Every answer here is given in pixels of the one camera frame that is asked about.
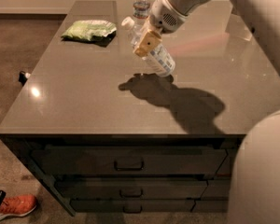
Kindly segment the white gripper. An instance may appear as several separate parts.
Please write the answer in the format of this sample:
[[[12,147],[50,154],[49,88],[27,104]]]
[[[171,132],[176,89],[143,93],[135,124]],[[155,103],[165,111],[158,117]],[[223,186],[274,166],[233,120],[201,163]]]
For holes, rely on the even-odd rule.
[[[175,32],[188,17],[188,0],[155,0],[148,21],[151,26],[165,34]],[[147,56],[161,43],[158,31],[146,29],[142,32],[133,53],[139,57]]]

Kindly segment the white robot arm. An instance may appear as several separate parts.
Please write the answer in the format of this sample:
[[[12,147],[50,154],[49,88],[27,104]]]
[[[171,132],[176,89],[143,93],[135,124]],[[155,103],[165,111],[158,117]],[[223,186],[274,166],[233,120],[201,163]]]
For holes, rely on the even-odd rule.
[[[155,0],[134,53],[146,56],[209,0]],[[230,0],[280,76],[280,0]],[[228,224],[280,224],[280,110],[256,124],[237,151]]]

